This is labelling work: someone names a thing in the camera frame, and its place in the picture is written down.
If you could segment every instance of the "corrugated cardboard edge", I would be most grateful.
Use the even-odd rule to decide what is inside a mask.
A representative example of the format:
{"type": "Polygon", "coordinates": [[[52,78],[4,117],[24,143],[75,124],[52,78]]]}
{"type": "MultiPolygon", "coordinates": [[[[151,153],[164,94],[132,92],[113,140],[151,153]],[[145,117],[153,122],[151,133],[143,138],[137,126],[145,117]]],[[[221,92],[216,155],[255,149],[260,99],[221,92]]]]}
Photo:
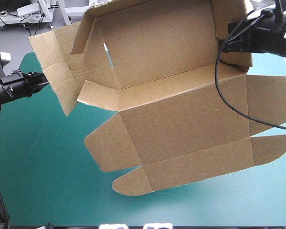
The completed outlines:
{"type": "Polygon", "coordinates": [[[61,31],[74,31],[78,26],[79,23],[75,23],[71,26],[30,37],[30,43],[41,63],[43,72],[57,94],[66,115],[69,115],[76,106],[80,92],[65,60],[67,49],[62,47],[64,44],[68,45],[70,39],[73,39],[72,33],[66,42],[61,39],[58,40],[57,35],[60,36],[61,31]]]}
{"type": "Polygon", "coordinates": [[[116,179],[112,187],[123,195],[140,196],[263,165],[277,160],[285,152],[286,135],[246,138],[144,165],[116,179]]]}

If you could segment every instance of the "box side panel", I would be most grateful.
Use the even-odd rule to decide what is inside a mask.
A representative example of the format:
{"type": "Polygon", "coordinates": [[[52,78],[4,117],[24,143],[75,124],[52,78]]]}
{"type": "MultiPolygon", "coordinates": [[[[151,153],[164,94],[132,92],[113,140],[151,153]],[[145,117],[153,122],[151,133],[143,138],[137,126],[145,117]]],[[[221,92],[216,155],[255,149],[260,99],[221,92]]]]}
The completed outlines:
{"type": "MultiPolygon", "coordinates": [[[[221,82],[226,98],[248,112],[245,75],[221,82]]],[[[143,164],[249,137],[248,120],[227,107],[215,85],[121,112],[143,164]]]]}
{"type": "Polygon", "coordinates": [[[73,36],[70,30],[73,31],[74,28],[64,27],[58,30],[58,36],[63,39],[60,42],[58,42],[54,31],[30,37],[31,45],[41,63],[43,72],[57,94],[66,115],[76,106],[76,99],[79,95],[79,90],[60,46],[62,44],[63,50],[66,52],[65,44],[67,41],[71,41],[70,37],[73,36]]]}
{"type": "MultiPolygon", "coordinates": [[[[212,0],[212,4],[216,35],[219,40],[226,39],[228,37],[228,24],[240,21],[247,14],[245,0],[212,0]]],[[[251,53],[223,53],[221,59],[226,63],[252,67],[251,53]]]]}
{"type": "Polygon", "coordinates": [[[251,139],[246,138],[143,167],[152,190],[157,191],[253,166],[251,139]]]}
{"type": "Polygon", "coordinates": [[[102,78],[119,89],[212,64],[217,48],[209,0],[153,0],[98,18],[84,54],[110,63],[102,78]]]}
{"type": "MultiPolygon", "coordinates": [[[[286,122],[286,77],[247,76],[249,115],[277,125],[286,122]]],[[[249,121],[250,135],[271,127],[249,121]]]]}
{"type": "MultiPolygon", "coordinates": [[[[214,82],[214,64],[192,71],[165,77],[149,83],[121,90],[119,110],[157,102],[178,94],[205,87],[214,82]]],[[[219,79],[227,79],[244,74],[238,68],[220,65],[219,79]]]]}
{"type": "Polygon", "coordinates": [[[120,114],[88,135],[85,145],[105,172],[142,164],[120,114]]]}
{"type": "Polygon", "coordinates": [[[120,91],[86,81],[77,99],[78,102],[110,111],[119,110],[120,91]]]}
{"type": "Polygon", "coordinates": [[[253,137],[254,164],[267,164],[280,158],[286,152],[286,135],[253,137]]]}

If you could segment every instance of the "cardboard tab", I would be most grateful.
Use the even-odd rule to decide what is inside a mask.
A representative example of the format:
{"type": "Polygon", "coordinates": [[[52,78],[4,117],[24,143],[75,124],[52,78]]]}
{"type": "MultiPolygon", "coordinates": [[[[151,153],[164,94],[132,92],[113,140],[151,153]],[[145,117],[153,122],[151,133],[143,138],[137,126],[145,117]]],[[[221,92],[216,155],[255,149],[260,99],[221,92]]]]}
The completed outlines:
{"type": "Polygon", "coordinates": [[[77,100],[110,111],[118,111],[119,97],[118,90],[86,81],[77,100]]]}

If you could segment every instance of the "white shelf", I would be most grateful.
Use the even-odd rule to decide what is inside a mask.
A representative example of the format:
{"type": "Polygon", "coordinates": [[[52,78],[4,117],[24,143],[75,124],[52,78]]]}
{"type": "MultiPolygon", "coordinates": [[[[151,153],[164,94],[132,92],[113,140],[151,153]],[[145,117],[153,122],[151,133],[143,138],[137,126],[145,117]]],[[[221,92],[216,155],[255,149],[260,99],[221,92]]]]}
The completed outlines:
{"type": "MultiPolygon", "coordinates": [[[[53,0],[52,4],[55,5],[57,0],[53,0]]],[[[45,17],[42,22],[52,22],[53,21],[53,15],[54,15],[54,9],[48,9],[45,0],[39,0],[39,3],[41,5],[41,10],[44,12],[45,17]]],[[[10,13],[17,15],[17,11],[10,11],[10,13]]],[[[23,18],[7,15],[7,16],[0,16],[0,18],[4,21],[5,24],[19,24],[23,18]]],[[[38,23],[39,20],[34,20],[32,18],[26,18],[22,21],[22,23],[38,23]]],[[[4,26],[4,23],[0,20],[0,26],[4,26]]]]}

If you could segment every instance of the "green table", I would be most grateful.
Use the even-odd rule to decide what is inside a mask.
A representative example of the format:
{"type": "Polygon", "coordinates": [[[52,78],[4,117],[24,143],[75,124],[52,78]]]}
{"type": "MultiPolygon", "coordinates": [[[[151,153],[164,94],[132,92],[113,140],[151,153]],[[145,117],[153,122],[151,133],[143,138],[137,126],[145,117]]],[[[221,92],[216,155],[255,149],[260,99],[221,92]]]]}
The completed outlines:
{"type": "MultiPolygon", "coordinates": [[[[280,58],[260,66],[286,71],[280,58]]],[[[33,53],[21,69],[41,71],[33,53]]],[[[114,192],[112,182],[129,170],[102,172],[83,144],[113,114],[79,104],[65,117],[50,86],[2,107],[0,189],[12,225],[286,225],[286,154],[265,166],[146,196],[114,192]]]]}

